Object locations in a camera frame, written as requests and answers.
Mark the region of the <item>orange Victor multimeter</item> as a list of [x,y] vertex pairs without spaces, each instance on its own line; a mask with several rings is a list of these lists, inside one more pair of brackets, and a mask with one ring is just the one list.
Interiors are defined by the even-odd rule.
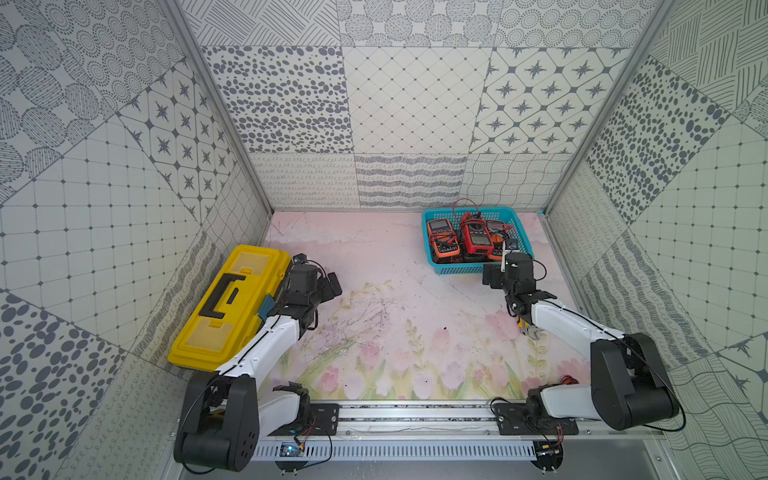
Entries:
[[500,220],[487,220],[486,227],[493,245],[493,250],[487,255],[488,261],[502,261],[506,251],[517,251],[519,242],[516,238],[516,228]]

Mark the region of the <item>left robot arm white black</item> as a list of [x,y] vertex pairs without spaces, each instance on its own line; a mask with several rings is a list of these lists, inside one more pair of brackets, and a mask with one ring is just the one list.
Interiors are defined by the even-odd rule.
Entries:
[[317,329],[319,306],[341,294],[335,273],[303,254],[290,260],[275,292],[255,305],[255,335],[222,365],[189,381],[174,444],[177,463],[193,475],[239,472],[270,434],[291,434],[294,452],[303,451],[315,431],[329,434],[306,387],[289,382],[265,395],[258,391],[280,358]]

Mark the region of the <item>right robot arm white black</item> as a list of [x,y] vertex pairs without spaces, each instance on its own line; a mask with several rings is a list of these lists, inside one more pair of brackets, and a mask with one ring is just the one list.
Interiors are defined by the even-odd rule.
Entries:
[[589,361],[587,383],[562,380],[529,391],[522,421],[544,436],[557,421],[600,420],[623,431],[647,427],[665,431],[659,421],[687,417],[654,340],[607,327],[565,306],[537,286],[535,260],[508,251],[483,267],[482,283],[504,293],[507,313],[520,333],[537,340],[552,334]]

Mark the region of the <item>teal plastic basket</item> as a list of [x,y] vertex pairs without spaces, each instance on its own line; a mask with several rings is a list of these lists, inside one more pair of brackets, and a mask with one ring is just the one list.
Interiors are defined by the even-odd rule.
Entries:
[[506,247],[532,254],[517,213],[508,207],[427,209],[422,213],[424,248],[435,273],[474,274],[502,260]]

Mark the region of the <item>yellow black toolbox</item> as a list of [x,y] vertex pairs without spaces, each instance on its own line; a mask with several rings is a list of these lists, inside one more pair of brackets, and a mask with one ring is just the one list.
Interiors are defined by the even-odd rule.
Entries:
[[176,337],[168,361],[211,372],[231,360],[262,326],[261,305],[275,297],[290,263],[280,250],[236,247]]

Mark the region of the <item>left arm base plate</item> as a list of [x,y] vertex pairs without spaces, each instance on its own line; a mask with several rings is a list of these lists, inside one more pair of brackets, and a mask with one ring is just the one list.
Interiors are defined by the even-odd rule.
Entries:
[[296,434],[304,434],[309,429],[313,432],[335,436],[338,429],[340,405],[338,403],[314,403],[300,406],[297,418],[290,428]]

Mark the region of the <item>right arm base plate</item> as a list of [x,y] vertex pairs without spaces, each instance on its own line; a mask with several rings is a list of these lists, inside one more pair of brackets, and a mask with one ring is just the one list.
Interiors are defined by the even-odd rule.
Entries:
[[579,433],[577,422],[570,418],[553,418],[523,403],[494,398],[489,408],[502,436],[533,435],[556,440]]

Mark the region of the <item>aluminium mounting rail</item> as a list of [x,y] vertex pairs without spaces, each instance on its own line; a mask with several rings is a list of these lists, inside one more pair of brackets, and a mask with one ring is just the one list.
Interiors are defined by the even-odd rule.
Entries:
[[[555,443],[559,440],[649,440],[661,435],[659,431],[646,427],[616,431],[601,421],[574,419],[579,433],[556,440],[545,440],[539,436],[502,436],[490,411],[491,401],[460,402],[418,402],[418,401],[365,401],[338,402],[340,414],[336,440],[359,440],[381,437],[395,438],[459,438],[459,437],[501,437]],[[193,435],[222,436],[247,445],[256,444],[260,439],[319,436],[325,440],[330,434],[321,434],[309,429],[304,434],[294,435],[293,426],[300,406],[310,402],[301,401],[290,394],[283,399],[261,399],[257,404],[237,405],[233,400],[215,404],[204,401],[200,408],[186,409],[179,420],[180,442],[187,443]]]

